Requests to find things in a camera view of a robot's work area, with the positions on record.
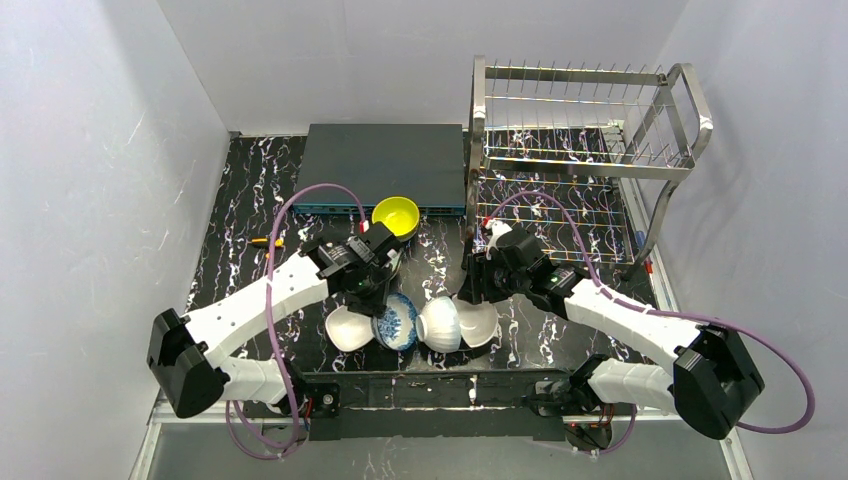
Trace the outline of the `orange white bowl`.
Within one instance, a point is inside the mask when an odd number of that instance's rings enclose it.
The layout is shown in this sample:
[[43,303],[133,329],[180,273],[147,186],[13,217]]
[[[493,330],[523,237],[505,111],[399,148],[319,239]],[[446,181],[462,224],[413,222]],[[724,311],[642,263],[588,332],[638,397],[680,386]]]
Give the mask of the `orange white bowl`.
[[454,297],[462,340],[470,348],[478,348],[494,337],[498,327],[496,307],[488,302],[472,304]]

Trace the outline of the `white round bowl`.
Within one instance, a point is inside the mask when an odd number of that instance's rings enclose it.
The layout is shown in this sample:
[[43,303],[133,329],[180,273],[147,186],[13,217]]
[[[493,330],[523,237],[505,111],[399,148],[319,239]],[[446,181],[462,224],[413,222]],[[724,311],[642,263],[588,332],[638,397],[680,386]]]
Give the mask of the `white round bowl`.
[[458,310],[448,296],[433,298],[416,318],[417,337],[429,349],[439,353],[459,350],[462,340]]

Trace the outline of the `blue white patterned bowl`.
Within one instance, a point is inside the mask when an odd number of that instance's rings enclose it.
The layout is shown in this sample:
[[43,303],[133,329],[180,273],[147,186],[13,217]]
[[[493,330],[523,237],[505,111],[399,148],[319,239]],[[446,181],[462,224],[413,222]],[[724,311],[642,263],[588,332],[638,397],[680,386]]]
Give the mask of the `blue white patterned bowl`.
[[384,313],[372,319],[375,340],[384,348],[408,350],[417,341],[417,317],[418,309],[407,296],[401,293],[389,294]]

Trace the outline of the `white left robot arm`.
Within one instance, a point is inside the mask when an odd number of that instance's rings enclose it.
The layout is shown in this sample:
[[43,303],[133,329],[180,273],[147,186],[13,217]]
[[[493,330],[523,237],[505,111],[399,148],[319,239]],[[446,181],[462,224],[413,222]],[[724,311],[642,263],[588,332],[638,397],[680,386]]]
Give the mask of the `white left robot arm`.
[[185,314],[159,313],[146,363],[174,414],[191,418],[219,401],[299,411],[316,392],[289,361],[236,358],[234,351],[260,333],[272,333],[275,322],[335,294],[366,318],[383,313],[402,247],[380,222],[344,241],[317,237],[221,301]]

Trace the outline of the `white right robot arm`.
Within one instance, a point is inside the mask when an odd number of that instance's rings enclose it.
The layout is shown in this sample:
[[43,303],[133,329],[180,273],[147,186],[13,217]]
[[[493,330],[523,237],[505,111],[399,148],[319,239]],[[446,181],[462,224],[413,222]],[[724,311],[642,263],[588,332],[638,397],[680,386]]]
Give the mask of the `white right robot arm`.
[[521,227],[497,230],[483,251],[468,249],[463,268],[463,301],[494,304],[522,295],[543,312],[603,332],[648,357],[643,364],[592,355],[566,379],[528,397],[538,414],[642,405],[676,414],[696,432],[721,440],[764,390],[738,332],[661,316],[595,281],[587,269],[551,260]]

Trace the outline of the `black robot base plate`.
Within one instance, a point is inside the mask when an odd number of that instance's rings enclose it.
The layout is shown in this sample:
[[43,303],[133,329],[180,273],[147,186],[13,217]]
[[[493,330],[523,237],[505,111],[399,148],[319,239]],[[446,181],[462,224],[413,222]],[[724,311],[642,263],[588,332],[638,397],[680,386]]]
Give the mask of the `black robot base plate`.
[[569,397],[562,370],[315,372],[294,390],[315,441],[529,437],[608,447],[619,408]]

